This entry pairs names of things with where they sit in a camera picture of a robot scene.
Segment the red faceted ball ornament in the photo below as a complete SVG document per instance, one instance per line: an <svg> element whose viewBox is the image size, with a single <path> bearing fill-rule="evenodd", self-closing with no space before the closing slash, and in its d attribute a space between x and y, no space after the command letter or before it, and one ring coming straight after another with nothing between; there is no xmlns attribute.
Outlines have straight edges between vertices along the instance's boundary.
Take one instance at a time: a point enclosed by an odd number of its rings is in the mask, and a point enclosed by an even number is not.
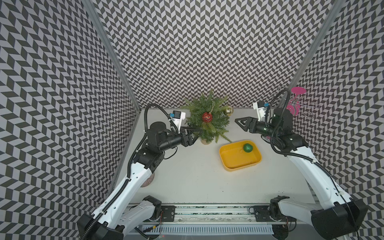
<svg viewBox="0 0 384 240"><path fill-rule="evenodd" d="M212 113L210 113L210 112L203 113L202 120L204 123L210 123L213 120Z"/></svg>

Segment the gold shiny ball ornament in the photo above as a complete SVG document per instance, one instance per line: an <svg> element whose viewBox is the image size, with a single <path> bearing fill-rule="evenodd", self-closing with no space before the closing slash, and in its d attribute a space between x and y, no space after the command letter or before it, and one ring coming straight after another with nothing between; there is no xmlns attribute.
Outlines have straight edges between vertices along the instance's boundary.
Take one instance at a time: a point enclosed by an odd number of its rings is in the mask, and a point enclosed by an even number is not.
<svg viewBox="0 0 384 240"><path fill-rule="evenodd" d="M231 106L226 106L226 108L225 108L225 110L224 110L224 114L226 115L226 116L231 116L232 114L234 113L234 109L233 109L233 107L231 107Z"/></svg>

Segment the small green christmas tree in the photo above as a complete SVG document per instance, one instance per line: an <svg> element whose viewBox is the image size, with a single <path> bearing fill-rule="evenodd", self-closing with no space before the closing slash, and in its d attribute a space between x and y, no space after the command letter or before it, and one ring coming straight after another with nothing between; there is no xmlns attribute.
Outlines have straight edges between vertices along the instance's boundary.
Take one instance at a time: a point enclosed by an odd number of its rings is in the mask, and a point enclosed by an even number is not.
<svg viewBox="0 0 384 240"><path fill-rule="evenodd" d="M226 114L227 101L228 97L216 97L214 91L210 91L207 95L202 94L192 100L186 99L186 104L181 107L190 111L186 123L190 128L202 130L195 135L206 145L217 143L220 138L231 142L226 136L230 123L230 117Z"/></svg>

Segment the green glitter ball ornament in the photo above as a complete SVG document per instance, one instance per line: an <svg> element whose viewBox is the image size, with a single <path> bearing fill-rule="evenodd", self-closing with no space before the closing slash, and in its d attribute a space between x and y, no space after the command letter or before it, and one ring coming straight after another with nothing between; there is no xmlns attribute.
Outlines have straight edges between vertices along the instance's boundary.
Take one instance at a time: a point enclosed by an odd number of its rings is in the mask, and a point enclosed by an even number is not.
<svg viewBox="0 0 384 240"><path fill-rule="evenodd" d="M246 153L251 153L253 151L253 146L251 144L244 144L243 151Z"/></svg>

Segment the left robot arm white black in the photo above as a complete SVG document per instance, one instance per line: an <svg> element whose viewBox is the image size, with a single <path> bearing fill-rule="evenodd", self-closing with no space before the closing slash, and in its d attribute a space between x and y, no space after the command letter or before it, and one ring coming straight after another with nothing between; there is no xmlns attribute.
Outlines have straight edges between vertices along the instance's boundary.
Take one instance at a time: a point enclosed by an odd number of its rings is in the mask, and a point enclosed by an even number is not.
<svg viewBox="0 0 384 240"><path fill-rule="evenodd" d="M77 225L82 240L122 240L146 220L160 219L161 201L148 196L127 210L131 200L165 158L165 151L192 146L202 130L181 127L176 134L163 122L155 122L146 130L132 154L127 174L117 188L91 215L83 214Z"/></svg>

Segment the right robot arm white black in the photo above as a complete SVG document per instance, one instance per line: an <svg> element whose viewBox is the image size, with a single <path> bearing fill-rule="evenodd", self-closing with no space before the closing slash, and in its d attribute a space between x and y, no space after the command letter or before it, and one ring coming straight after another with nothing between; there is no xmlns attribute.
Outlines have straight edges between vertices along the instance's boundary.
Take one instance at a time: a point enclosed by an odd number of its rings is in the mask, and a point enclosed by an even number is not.
<svg viewBox="0 0 384 240"><path fill-rule="evenodd" d="M299 220L314 227L325 240L345 239L351 233L358 233L368 206L363 200L354 200L336 184L305 139L293 132L294 116L289 110L277 108L266 116L270 119L244 117L235 122L245 132L268 137L272 150L298 168L319 200L318 204L305 204L277 196L270 201L270 219L275 222L287 218Z"/></svg>

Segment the yellow plastic tray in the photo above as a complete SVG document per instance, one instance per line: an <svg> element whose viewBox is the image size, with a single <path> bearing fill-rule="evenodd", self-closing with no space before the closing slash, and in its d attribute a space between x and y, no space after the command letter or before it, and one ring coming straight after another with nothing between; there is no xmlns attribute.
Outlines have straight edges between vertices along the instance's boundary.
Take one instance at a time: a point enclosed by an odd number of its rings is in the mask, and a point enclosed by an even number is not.
<svg viewBox="0 0 384 240"><path fill-rule="evenodd" d="M253 151L246 153L243 151L244 144L251 144ZM252 167L262 161L262 154L253 141L244 140L224 145L219 150L220 158L224 168L229 171L237 171Z"/></svg>

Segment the pink plastic wine glass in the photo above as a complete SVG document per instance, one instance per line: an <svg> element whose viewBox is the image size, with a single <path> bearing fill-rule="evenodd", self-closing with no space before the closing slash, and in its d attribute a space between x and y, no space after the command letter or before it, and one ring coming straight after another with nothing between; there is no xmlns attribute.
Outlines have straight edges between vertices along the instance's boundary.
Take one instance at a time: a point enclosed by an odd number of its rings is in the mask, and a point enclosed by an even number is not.
<svg viewBox="0 0 384 240"><path fill-rule="evenodd" d="M300 101L301 98L306 94L306 89L302 87L293 87L291 89L291 97L289 104L287 105L287 110L295 117L299 114L300 111Z"/></svg>

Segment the pink patterned small plate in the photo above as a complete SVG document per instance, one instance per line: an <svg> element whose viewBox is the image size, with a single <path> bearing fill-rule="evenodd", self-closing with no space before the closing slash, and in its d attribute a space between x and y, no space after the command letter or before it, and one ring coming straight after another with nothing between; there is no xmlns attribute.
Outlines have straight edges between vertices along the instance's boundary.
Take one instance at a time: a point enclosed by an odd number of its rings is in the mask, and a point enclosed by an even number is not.
<svg viewBox="0 0 384 240"><path fill-rule="evenodd" d="M151 176L141 185L141 188L145 188L145 187L149 186L152 183L152 181L154 180L154 178L155 178L155 174L152 173Z"/></svg>

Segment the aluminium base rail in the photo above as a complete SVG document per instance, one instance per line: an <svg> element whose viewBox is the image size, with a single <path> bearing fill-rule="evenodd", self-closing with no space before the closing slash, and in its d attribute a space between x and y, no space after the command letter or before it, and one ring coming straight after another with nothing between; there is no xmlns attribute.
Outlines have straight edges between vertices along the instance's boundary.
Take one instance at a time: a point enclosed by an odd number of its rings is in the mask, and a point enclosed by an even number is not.
<svg viewBox="0 0 384 240"><path fill-rule="evenodd" d="M164 204L159 220L145 220L138 230L147 236L223 236L276 235L309 233L318 237L315 229L292 217L277 222L269 217L268 204Z"/></svg>

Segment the right aluminium corner post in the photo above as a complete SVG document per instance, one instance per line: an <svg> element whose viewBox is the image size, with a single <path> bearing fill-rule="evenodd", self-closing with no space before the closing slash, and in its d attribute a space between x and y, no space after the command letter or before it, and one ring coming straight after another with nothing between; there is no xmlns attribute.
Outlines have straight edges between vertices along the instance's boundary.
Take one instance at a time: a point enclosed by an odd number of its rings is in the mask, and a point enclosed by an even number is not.
<svg viewBox="0 0 384 240"><path fill-rule="evenodd" d="M298 70L296 71L295 75L293 76L288 88L292 89L297 86L298 82L300 81L301 77L304 75L305 70L309 66L312 58L314 57L315 53L317 52L318 48L320 47L323 39L327 36L328 31L330 30L332 24L334 23L335 19L337 18L339 12L342 10L343 6L345 5L345 0L337 0L332 5L329 13L327 14L322 26L320 27L317 35L315 36L313 42L311 43L309 50L305 57L303 58L302 63L300 64Z"/></svg>

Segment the aluminium corner post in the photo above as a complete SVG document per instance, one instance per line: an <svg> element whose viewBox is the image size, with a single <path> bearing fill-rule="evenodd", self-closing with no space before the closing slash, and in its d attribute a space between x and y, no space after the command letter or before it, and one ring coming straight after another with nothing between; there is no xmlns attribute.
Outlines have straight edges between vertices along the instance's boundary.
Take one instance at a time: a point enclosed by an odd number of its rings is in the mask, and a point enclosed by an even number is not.
<svg viewBox="0 0 384 240"><path fill-rule="evenodd" d="M314 57L315 53L317 52L318 48L320 47L323 39L327 36L328 31L330 30L332 24L334 23L335 19L337 18L339 12L342 10L343 6L345 5L345 0L337 0L332 5L329 13L327 14L322 26L320 27L317 35L315 36L313 42L311 43L309 50L305 57L303 58L302 63L300 64L298 70L296 71L295 75L293 76L288 88L292 89L297 86L298 82L300 81L301 77L304 75L305 70L309 66L312 58Z"/></svg>
<svg viewBox="0 0 384 240"><path fill-rule="evenodd" d="M101 39L101 41L102 41L102 43L106 49L106 52L108 53L113 65L114 65L126 91L127 91L128 96L131 98L131 101L132 101L135 109L137 111L140 111L141 107L139 106L139 103L136 100L135 94L131 89L129 80L128 80L126 74L124 73L123 67L122 67L122 65L118 59L117 54L114 51L112 42L108 38L108 35L105 31L105 28L102 24L101 19L99 18L99 15L96 11L96 8L94 6L93 1L83 0L82 3L84 5L86 12L88 13L90 21L94 25L94 28L95 28L96 32L98 33L98 35L99 35L99 37L100 37L100 39Z"/></svg>

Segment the left aluminium corner post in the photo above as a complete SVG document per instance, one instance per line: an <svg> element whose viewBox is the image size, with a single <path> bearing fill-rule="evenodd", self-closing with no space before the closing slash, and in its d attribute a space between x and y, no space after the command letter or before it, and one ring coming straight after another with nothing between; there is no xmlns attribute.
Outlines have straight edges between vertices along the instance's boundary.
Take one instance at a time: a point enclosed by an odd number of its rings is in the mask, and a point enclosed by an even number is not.
<svg viewBox="0 0 384 240"><path fill-rule="evenodd" d="M98 35L99 35L99 37L100 37L100 39L101 39L101 41L102 41L102 43L106 49L106 52L108 53L113 65L114 65L126 91L127 91L128 96L131 98L131 101L132 101L135 109L137 111L140 111L141 107L139 106L139 103L136 100L135 94L131 89L129 80L128 80L126 74L124 73L123 67L122 67L122 65L118 59L117 54L114 51L112 42L108 38L108 35L105 31L105 28L102 24L101 19L99 18L99 15L96 11L96 8L94 6L93 1L83 0L82 3L84 5L86 12L88 13L90 21L94 25L94 28L95 28L96 32L98 33Z"/></svg>

